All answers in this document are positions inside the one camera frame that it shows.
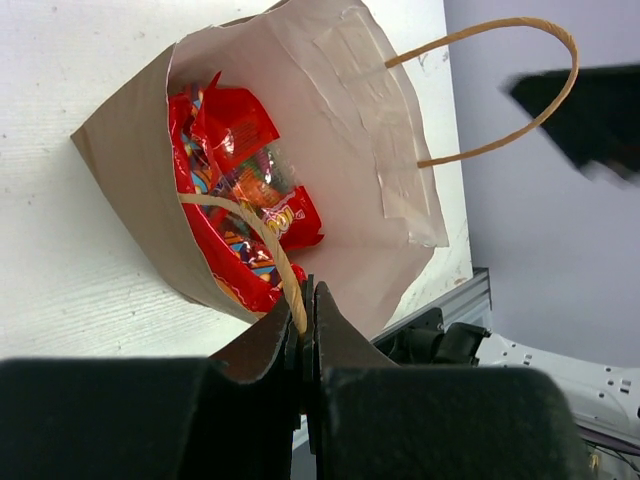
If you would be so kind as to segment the red gummy candy packet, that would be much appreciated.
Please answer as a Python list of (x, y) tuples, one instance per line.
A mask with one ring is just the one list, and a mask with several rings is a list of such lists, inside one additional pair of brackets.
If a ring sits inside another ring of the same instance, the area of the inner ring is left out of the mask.
[(191, 127), (229, 196), (253, 209), (289, 251), (323, 239), (322, 221), (299, 184), (271, 117), (249, 90), (207, 87)]

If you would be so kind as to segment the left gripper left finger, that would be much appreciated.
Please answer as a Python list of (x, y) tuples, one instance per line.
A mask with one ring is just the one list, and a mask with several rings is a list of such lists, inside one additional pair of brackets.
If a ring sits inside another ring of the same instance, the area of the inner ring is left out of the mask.
[(286, 479), (285, 302), (213, 358), (1, 364), (5, 479)]

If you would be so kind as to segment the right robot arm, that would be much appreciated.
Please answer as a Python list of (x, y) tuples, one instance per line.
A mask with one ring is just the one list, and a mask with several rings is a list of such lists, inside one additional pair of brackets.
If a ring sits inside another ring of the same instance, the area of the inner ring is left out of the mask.
[[(543, 129), (581, 174), (605, 167), (639, 180), (639, 66), (581, 71), (569, 97)], [(639, 453), (639, 371), (586, 362), (509, 340), (439, 305), (422, 307), (379, 335), (375, 346), (404, 365), (454, 364), (533, 368), (549, 375), (569, 401), (582, 438), (612, 453)]]

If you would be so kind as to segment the brown paper bag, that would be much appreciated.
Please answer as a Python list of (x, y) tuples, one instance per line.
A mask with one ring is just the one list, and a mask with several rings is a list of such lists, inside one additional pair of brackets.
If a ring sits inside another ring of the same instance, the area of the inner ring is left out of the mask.
[(380, 333), (421, 276), (436, 285), (453, 249), (445, 185), (427, 145), (426, 104), (360, 1), (281, 1), (170, 45), (108, 98), (72, 141), (160, 277), (200, 314), (252, 323), (238, 289), (208, 265), (179, 201), (168, 97), (220, 74), (254, 93), (310, 192), (324, 239), (293, 259), (328, 282), (366, 337)]

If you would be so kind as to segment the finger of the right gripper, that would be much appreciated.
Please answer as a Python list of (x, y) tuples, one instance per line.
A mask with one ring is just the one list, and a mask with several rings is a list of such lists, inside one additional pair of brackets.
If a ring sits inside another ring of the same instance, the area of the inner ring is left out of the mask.
[(639, 65), (585, 68), (541, 128), (572, 166), (639, 183)]

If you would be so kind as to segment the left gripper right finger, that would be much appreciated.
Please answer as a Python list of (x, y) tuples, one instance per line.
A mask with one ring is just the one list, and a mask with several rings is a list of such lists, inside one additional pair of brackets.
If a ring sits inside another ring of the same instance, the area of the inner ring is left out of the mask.
[(321, 479), (587, 479), (586, 449), (551, 378), (524, 367), (400, 366), (304, 290), (310, 442)]

